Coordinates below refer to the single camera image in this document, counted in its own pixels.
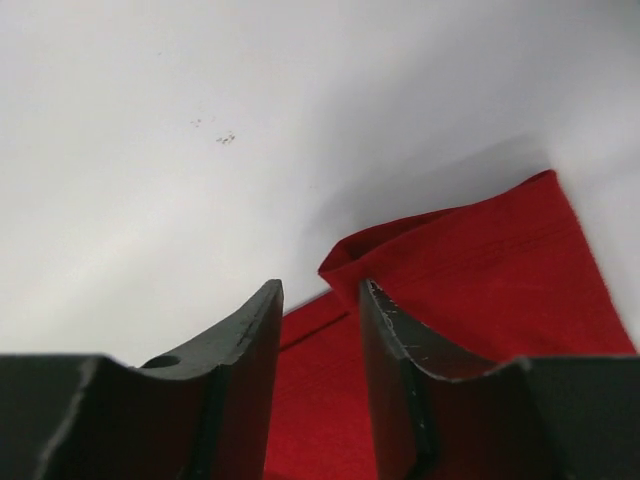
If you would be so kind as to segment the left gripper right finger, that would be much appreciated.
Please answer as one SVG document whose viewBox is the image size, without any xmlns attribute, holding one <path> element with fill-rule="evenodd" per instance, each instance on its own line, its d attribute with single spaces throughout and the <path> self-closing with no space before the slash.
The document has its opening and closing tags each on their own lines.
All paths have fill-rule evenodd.
<svg viewBox="0 0 640 480">
<path fill-rule="evenodd" d="M 359 315 L 381 479 L 635 479 L 639 360 L 494 363 L 415 320 L 372 280 Z"/>
</svg>

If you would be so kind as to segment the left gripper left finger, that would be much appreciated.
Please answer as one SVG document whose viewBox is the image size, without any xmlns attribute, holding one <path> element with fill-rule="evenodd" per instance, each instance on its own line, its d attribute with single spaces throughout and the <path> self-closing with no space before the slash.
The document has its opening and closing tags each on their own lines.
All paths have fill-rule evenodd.
<svg viewBox="0 0 640 480">
<path fill-rule="evenodd" d="M 280 281 L 182 345 L 129 367 L 102 355 L 1 358 L 5 479 L 259 479 Z"/>
</svg>

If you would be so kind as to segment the red t shirt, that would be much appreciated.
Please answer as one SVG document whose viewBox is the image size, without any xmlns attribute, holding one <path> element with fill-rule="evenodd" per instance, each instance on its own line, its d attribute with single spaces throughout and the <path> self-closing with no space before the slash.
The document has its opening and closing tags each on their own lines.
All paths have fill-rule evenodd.
<svg viewBox="0 0 640 480">
<path fill-rule="evenodd" d="M 493 361 L 635 350 L 552 170 L 472 205 L 350 235 L 319 273 L 328 291 L 283 319 L 269 479 L 375 475 L 357 315 L 364 279 Z"/>
</svg>

